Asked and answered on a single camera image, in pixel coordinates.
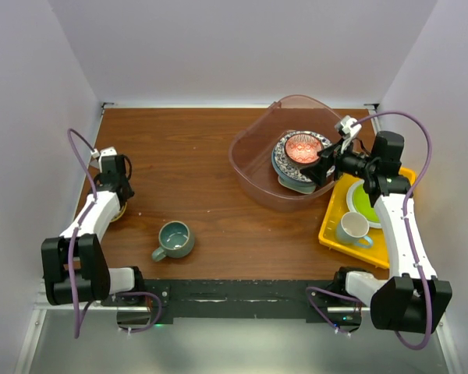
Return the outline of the mint green divided tray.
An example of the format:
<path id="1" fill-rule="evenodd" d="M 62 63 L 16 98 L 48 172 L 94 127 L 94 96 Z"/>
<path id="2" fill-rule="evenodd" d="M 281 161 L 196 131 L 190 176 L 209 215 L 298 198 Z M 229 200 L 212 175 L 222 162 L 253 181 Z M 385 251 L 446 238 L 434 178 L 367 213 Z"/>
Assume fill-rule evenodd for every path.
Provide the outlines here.
<path id="1" fill-rule="evenodd" d="M 281 176 L 278 176 L 278 183 L 282 185 L 283 187 L 290 189 L 292 191 L 304 194 L 304 195 L 310 195 L 314 193 L 316 187 L 313 184 L 310 185 L 297 185 L 293 182 L 288 182 L 284 180 Z"/>

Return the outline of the blue floral plate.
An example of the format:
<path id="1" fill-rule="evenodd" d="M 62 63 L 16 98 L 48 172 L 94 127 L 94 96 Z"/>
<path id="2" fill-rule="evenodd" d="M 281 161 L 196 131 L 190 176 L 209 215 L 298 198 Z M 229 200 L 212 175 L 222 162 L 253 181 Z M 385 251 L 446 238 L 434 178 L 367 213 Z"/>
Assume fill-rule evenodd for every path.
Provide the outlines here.
<path id="1" fill-rule="evenodd" d="M 301 182 L 312 182 L 300 174 L 300 169 L 317 161 L 317 154 L 332 142 L 323 135 L 296 130 L 286 133 L 274 146 L 275 162 L 290 178 Z"/>

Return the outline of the pink translucent plastic bin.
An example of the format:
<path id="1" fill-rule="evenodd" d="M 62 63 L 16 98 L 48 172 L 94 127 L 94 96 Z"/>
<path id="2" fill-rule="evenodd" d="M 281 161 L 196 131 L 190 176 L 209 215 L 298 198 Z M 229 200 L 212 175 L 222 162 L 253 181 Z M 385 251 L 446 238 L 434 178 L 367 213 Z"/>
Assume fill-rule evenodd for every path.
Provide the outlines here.
<path id="1" fill-rule="evenodd" d="M 288 132 L 317 132 L 331 141 L 340 136 L 335 125 L 342 117 L 326 104 L 305 95 L 289 95 L 271 104 L 250 126 L 242 130 L 229 147 L 229 162 L 243 191 L 260 205 L 281 212 L 293 212 L 311 205 L 334 187 L 334 170 L 314 193 L 304 195 L 278 183 L 271 163 L 275 144 Z"/>

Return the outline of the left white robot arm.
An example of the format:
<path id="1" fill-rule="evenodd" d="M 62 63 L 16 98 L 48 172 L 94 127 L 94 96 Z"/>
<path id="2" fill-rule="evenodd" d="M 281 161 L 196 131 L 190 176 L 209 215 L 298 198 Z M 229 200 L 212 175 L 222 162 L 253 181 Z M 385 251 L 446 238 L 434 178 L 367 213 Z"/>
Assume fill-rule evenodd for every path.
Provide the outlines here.
<path id="1" fill-rule="evenodd" d="M 136 266 L 108 267 L 101 240 L 109 224 L 123 212 L 134 196 L 126 173 L 128 158 L 109 147 L 100 152 L 99 173 L 95 177 L 97 195 L 87 195 L 78 216 L 60 236 L 41 245 L 41 259 L 47 300 L 52 305 L 73 302 L 68 264 L 69 242 L 75 238 L 73 257 L 80 261 L 74 281 L 80 302 L 104 301 L 118 294 L 127 305 L 139 305 L 146 296 L 141 272 Z"/>

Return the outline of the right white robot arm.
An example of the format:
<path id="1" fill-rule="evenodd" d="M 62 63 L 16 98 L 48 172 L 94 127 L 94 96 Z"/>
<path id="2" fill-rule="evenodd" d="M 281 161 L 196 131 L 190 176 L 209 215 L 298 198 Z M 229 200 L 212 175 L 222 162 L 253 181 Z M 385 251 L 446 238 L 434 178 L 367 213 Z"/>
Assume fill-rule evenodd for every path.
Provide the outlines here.
<path id="1" fill-rule="evenodd" d="M 334 301 L 342 306 L 357 299 L 369 307 L 375 328 L 432 334 L 452 298 L 452 287 L 440 280 L 424 251 L 414 217 L 413 187 L 401 175 L 404 139 L 380 131 L 370 154 L 357 153 L 339 140 L 318 154 L 302 174 L 322 185 L 328 170 L 363 180 L 363 188 L 379 218 L 389 260 L 389 278 L 341 269 L 332 286 Z"/>

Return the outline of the grey triangular scraper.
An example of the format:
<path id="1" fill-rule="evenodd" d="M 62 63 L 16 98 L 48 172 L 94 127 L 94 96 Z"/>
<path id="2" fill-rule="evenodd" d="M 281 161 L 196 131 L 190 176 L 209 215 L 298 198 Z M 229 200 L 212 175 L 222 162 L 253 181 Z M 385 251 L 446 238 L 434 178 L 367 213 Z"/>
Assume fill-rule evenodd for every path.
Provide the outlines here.
<path id="1" fill-rule="evenodd" d="M 100 169 L 99 160 L 98 160 L 97 158 L 92 158 L 92 159 L 90 160 L 89 166 L 92 167 L 92 168 L 95 168 L 95 169 L 99 170 L 99 169 Z"/>

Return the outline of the green plate white rim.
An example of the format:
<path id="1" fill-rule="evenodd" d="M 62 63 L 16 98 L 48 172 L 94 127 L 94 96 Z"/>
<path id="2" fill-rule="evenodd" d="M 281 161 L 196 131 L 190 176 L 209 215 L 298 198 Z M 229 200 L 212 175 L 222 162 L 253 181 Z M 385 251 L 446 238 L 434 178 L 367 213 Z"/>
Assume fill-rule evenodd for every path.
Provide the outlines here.
<path id="1" fill-rule="evenodd" d="M 354 182 L 346 193 L 346 205 L 350 212 L 363 215 L 371 228 L 381 229 L 381 224 L 370 198 L 363 188 L 363 181 Z"/>

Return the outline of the teal ceramic mug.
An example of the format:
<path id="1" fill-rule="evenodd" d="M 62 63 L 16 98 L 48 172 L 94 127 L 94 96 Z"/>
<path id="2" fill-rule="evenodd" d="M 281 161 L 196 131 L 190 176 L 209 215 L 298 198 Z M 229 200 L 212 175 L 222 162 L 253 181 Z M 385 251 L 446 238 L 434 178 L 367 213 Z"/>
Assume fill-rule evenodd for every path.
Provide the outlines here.
<path id="1" fill-rule="evenodd" d="M 170 221 L 161 227 L 158 234 L 159 246 L 151 255 L 155 262 L 164 258 L 180 259 L 188 256 L 195 245 L 190 228 L 181 221 Z"/>

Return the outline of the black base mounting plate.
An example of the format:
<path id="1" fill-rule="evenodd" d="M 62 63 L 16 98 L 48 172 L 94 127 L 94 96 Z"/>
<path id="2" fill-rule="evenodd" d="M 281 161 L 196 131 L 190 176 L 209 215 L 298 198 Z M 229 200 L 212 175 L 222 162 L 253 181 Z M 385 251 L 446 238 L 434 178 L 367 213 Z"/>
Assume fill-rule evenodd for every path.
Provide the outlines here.
<path id="1" fill-rule="evenodd" d="M 178 318 L 303 319 L 322 323 L 319 311 L 337 326 L 359 326 L 358 304 L 306 291 L 332 289 L 329 280 L 157 280 L 144 281 L 163 309 L 159 322 Z"/>

